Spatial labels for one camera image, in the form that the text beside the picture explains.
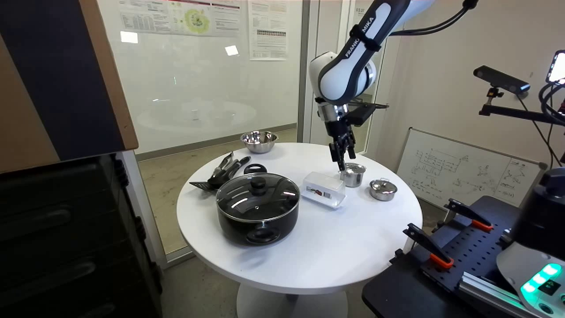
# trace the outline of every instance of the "stainless steel cup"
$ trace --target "stainless steel cup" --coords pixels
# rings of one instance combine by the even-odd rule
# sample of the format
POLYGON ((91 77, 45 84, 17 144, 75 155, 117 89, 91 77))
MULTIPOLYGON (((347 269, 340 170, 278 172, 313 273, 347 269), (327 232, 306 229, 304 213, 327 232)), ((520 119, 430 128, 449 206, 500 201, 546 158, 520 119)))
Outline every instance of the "stainless steel cup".
POLYGON ((357 163, 347 163, 345 172, 341 172, 341 179, 347 188, 359 188, 364 181, 366 167, 357 163))

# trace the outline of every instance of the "camera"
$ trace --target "camera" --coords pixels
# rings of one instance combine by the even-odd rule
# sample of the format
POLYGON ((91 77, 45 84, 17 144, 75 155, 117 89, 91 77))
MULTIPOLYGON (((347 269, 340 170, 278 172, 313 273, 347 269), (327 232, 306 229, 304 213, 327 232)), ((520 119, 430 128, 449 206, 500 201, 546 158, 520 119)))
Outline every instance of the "camera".
POLYGON ((474 75, 484 82, 490 82, 492 87, 509 91, 514 96, 527 96, 530 91, 530 86, 527 82, 513 79, 488 66, 476 70, 474 75))

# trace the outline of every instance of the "pot handle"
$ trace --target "pot handle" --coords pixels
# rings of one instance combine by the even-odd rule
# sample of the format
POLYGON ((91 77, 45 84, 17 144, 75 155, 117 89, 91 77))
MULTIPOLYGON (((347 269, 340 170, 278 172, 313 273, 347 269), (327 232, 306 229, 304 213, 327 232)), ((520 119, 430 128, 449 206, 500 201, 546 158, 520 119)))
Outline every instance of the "pot handle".
POLYGON ((276 238, 278 236, 273 231, 266 229, 264 225, 258 225, 255 231, 248 234, 248 241, 258 243, 258 245, 269 245, 276 238))
POLYGON ((248 165, 244 176, 250 174, 267 174, 267 169, 264 165, 248 165))

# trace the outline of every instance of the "white round table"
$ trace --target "white round table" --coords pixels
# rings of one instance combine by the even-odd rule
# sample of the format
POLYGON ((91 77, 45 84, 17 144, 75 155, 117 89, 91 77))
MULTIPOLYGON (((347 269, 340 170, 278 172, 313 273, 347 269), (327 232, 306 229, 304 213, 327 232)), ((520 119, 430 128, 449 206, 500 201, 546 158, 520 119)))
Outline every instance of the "white round table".
MULTIPOLYGON (((236 160, 246 156, 299 188, 311 172, 340 176, 324 146, 278 144, 269 155, 255 156, 248 149, 234 153, 236 160)), ((202 167, 190 181, 207 181, 223 158, 202 167)), ((423 227, 416 195, 389 169, 364 156, 357 156, 356 163, 368 172, 361 188, 347 188, 341 209, 303 199, 294 232, 271 246, 227 241, 216 197, 184 185, 177 202, 181 231, 207 266, 241 284, 239 317, 301 317, 301 312, 306 317, 347 317, 345 287, 384 273, 396 250, 407 248, 403 231, 409 223, 423 227), (379 202, 370 195, 375 179, 398 186, 394 201, 379 202)))

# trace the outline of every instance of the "metal bowl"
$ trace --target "metal bowl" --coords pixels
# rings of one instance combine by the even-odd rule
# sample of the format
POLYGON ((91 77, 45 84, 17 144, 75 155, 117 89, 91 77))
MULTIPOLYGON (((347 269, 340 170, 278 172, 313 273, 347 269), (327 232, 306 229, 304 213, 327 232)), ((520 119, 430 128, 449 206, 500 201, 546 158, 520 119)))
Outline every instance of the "metal bowl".
POLYGON ((398 188, 387 181, 373 181, 370 183, 370 193, 373 199, 380 202, 391 202, 396 195, 398 188))
POLYGON ((241 140, 251 155, 267 155, 273 151, 280 137, 273 132, 251 132, 250 135, 243 135, 241 140))

